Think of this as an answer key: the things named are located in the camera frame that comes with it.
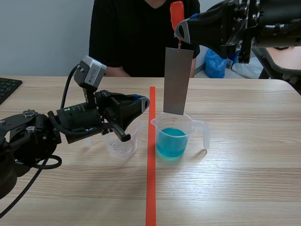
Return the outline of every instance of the person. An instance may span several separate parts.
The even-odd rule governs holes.
[[[165,48],[178,48],[170,5],[178,0],[95,0],[90,32],[90,56],[107,65],[114,77],[164,77]],[[182,0],[185,18],[200,13],[198,0]],[[194,51],[190,76],[195,74],[199,45],[182,42]]]

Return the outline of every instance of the gray metal sheet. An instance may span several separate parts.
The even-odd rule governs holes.
[[[166,48],[163,112],[184,114],[193,50]]]

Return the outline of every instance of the red tape line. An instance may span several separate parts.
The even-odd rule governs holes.
[[[156,117],[156,88],[150,87],[149,136],[146,175],[146,220],[145,226],[156,226],[156,128],[151,120]]]

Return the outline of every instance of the clear plastic measuring cup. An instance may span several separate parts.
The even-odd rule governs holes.
[[[131,135],[131,139],[126,142],[121,142],[115,133],[109,133],[103,136],[105,144],[108,150],[114,155],[120,157],[127,157],[132,154],[137,149],[137,135],[142,124],[139,121],[132,122],[126,129],[126,134]]]
[[[210,130],[206,122],[192,120],[187,115],[161,113],[151,121],[156,127],[156,147],[167,157],[184,153],[191,134],[195,129],[203,131],[203,144],[209,148]]]

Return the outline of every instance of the blue plastic bag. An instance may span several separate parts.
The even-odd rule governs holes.
[[[207,51],[205,63],[205,72],[209,78],[223,79],[225,77],[227,60],[222,59],[213,50]]]

